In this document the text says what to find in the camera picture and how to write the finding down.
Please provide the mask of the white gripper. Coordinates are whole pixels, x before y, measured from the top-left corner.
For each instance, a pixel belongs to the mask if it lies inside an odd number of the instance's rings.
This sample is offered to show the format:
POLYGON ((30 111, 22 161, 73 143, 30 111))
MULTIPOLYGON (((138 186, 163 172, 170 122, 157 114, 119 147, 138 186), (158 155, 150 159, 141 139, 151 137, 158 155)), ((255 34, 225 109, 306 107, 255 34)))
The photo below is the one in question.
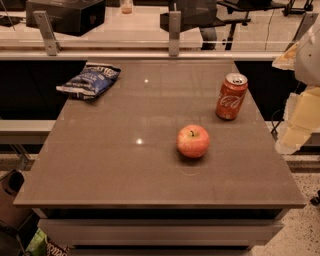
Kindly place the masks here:
MULTIPOLYGON (((298 81, 320 86, 320 23, 316 22, 272 66, 295 71, 298 81)), ((320 128, 320 87, 307 87, 301 94, 291 93, 286 102, 284 121, 279 125, 275 149, 289 155, 298 151, 320 128)))

